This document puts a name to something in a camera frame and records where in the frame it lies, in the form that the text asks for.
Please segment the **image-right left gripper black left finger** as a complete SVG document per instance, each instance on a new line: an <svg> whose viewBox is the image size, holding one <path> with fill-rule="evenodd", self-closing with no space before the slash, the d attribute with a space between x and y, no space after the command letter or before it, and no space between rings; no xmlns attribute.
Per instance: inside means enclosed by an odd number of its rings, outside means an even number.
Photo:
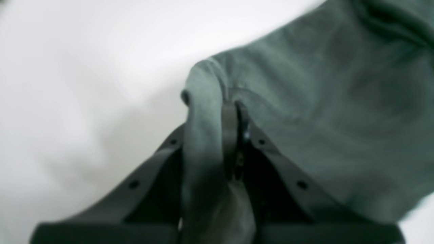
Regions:
<svg viewBox="0 0 434 244"><path fill-rule="evenodd" d="M178 244L183 125L96 204L39 224L31 244Z"/></svg>

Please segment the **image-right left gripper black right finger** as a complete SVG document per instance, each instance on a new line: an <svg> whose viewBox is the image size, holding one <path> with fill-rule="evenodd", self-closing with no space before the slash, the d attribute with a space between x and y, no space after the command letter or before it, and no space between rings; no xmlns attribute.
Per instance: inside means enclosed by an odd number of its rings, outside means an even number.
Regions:
<svg viewBox="0 0 434 244"><path fill-rule="evenodd" d="M254 244L404 244L395 224L356 214L329 196L259 129L241 102L222 105L225 174L254 212Z"/></svg>

